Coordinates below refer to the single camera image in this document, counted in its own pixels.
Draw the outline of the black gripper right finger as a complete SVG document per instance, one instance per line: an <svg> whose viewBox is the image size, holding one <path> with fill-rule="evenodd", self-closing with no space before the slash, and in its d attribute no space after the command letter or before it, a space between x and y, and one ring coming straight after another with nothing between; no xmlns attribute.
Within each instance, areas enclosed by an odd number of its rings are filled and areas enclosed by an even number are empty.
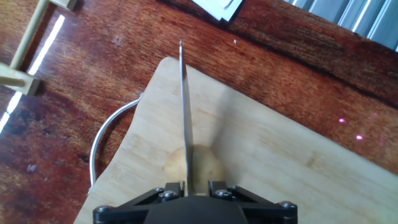
<svg viewBox="0 0 398 224"><path fill-rule="evenodd" d="M271 202L238 185L209 181L208 196L224 200L221 208L246 223L297 224L297 205L290 201Z"/></svg>

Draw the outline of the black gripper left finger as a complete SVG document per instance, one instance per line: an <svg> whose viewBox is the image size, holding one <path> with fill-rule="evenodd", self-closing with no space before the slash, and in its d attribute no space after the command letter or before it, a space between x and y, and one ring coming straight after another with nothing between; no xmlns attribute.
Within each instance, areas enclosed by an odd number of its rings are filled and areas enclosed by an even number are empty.
<svg viewBox="0 0 398 224"><path fill-rule="evenodd" d="M169 182L118 206L100 205L93 210L93 223L144 223L155 205L184 197L185 182Z"/></svg>

